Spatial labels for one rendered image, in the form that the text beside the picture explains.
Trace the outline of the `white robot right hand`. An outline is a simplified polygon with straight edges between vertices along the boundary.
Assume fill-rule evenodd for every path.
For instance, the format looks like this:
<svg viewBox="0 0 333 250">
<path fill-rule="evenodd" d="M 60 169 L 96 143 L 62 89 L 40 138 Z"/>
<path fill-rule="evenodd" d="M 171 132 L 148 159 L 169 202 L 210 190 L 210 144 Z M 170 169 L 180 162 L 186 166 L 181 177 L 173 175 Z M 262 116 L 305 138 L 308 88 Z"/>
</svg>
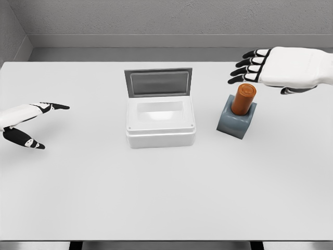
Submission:
<svg viewBox="0 0 333 250">
<path fill-rule="evenodd" d="M 320 82 L 320 69 L 329 54 L 319 49 L 273 47 L 256 49 L 242 56 L 228 84 L 238 82 L 262 83 L 280 88 L 281 94 L 304 93 Z"/>
</svg>

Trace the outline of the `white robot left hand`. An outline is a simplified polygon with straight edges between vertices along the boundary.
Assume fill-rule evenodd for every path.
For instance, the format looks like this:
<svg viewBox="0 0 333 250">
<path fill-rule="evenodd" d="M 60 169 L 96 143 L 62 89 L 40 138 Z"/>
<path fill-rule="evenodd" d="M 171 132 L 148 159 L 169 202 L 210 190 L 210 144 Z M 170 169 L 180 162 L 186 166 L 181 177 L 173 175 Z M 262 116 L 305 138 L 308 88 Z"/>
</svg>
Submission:
<svg viewBox="0 0 333 250">
<path fill-rule="evenodd" d="M 32 120 L 51 110 L 58 109 L 68 110 L 70 107 L 56 103 L 39 102 L 33 104 L 22 104 L 0 111 L 0 132 L 3 133 L 3 137 L 6 140 L 17 145 L 28 148 L 45 149 L 45 146 L 42 143 L 37 142 L 25 132 L 16 129 L 15 126 L 22 122 Z"/>
</svg>

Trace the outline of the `grey hinged box lid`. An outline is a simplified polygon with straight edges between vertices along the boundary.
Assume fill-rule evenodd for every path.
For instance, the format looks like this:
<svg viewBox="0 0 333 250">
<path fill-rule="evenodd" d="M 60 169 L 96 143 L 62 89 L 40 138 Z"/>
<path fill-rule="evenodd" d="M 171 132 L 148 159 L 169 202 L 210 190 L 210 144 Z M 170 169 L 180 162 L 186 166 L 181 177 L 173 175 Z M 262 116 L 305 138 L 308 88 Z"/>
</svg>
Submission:
<svg viewBox="0 0 333 250">
<path fill-rule="evenodd" d="M 189 96 L 192 71 L 192 68 L 125 70 L 128 96 Z"/>
</svg>

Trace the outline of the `white rectangular box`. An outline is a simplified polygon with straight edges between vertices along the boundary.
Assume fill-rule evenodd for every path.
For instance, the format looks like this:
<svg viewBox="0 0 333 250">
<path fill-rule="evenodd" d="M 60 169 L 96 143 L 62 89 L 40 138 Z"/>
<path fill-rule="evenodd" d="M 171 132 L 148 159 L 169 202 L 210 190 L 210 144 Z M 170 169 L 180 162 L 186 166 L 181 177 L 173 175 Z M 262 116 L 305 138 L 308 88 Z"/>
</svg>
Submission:
<svg viewBox="0 0 333 250">
<path fill-rule="evenodd" d="M 191 146 L 195 134 L 190 96 L 129 98 L 126 136 L 131 148 Z"/>
</svg>

